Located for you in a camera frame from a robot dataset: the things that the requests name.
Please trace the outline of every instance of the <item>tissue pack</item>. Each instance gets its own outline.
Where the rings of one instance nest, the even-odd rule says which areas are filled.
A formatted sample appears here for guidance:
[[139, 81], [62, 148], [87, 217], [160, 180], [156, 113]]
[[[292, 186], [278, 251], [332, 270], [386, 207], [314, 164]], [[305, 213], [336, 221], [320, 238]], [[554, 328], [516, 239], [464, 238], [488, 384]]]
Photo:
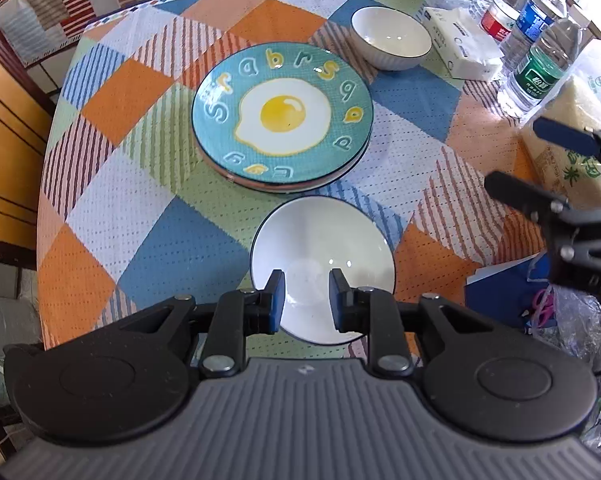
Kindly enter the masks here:
[[423, 26], [452, 77], [491, 81], [503, 67], [498, 45], [466, 9], [424, 7]]

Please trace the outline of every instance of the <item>gray base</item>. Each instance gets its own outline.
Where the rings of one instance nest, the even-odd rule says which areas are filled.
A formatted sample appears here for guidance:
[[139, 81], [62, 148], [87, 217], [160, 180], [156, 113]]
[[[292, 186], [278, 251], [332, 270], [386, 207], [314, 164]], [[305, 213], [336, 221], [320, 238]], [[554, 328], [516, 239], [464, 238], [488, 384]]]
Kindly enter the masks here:
[[205, 381], [171, 422], [106, 448], [37, 438], [0, 472], [30, 480], [601, 479], [575, 437], [490, 445], [435, 418], [410, 384], [358, 360], [251, 359]]

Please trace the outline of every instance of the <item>bottle label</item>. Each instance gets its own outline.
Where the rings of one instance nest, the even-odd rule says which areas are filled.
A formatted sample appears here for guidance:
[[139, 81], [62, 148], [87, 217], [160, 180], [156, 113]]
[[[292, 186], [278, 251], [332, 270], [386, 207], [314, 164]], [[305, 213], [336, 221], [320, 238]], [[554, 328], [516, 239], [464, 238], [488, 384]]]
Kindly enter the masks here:
[[503, 41], [515, 24], [516, 20], [507, 16], [496, 4], [491, 4], [491, 7], [485, 12], [483, 19], [480, 21], [480, 25], [487, 34], [498, 41]]
[[542, 67], [531, 51], [520, 61], [514, 78], [527, 95], [538, 100], [542, 99], [558, 81], [558, 78]]
[[529, 0], [522, 9], [518, 20], [516, 21], [518, 28], [527, 36], [531, 41], [536, 41], [540, 36], [540, 33], [549, 25], [554, 23], [554, 20], [547, 16], [542, 10]]

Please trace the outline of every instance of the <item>plaid tablecloth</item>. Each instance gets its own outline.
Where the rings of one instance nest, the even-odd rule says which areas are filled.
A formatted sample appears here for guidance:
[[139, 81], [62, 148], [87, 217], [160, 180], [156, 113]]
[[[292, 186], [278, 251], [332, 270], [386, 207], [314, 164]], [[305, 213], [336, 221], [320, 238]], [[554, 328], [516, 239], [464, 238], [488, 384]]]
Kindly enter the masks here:
[[[422, 0], [155, 0], [85, 30], [54, 117], [40, 190], [38, 269], [46, 346], [178, 293], [211, 301], [249, 285], [258, 226], [292, 196], [229, 183], [194, 148], [190, 109], [220, 60], [251, 44], [303, 41], [346, 59], [369, 83], [371, 143], [344, 178], [312, 191], [346, 200], [387, 238], [395, 295], [463, 302], [475, 269], [538, 251], [538, 231], [492, 201], [483, 176], [531, 179], [495, 87], [422, 66], [379, 72], [352, 48], [360, 7], [416, 14]], [[251, 355], [357, 355], [252, 336]]]

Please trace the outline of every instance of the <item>white bowl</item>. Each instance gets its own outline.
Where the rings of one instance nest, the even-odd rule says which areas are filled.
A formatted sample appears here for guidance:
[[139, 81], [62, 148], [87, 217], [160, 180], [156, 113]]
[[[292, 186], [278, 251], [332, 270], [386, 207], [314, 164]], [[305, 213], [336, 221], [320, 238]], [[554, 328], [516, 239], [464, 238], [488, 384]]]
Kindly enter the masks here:
[[427, 29], [408, 14], [363, 7], [351, 17], [351, 39], [362, 57], [380, 70], [407, 70], [431, 50]]
[[355, 207], [324, 196], [297, 198], [261, 225], [251, 254], [252, 283], [263, 288], [273, 269], [285, 273], [280, 327], [305, 341], [344, 344], [329, 305], [329, 271], [340, 268], [351, 286], [394, 291], [394, 258], [382, 233]]

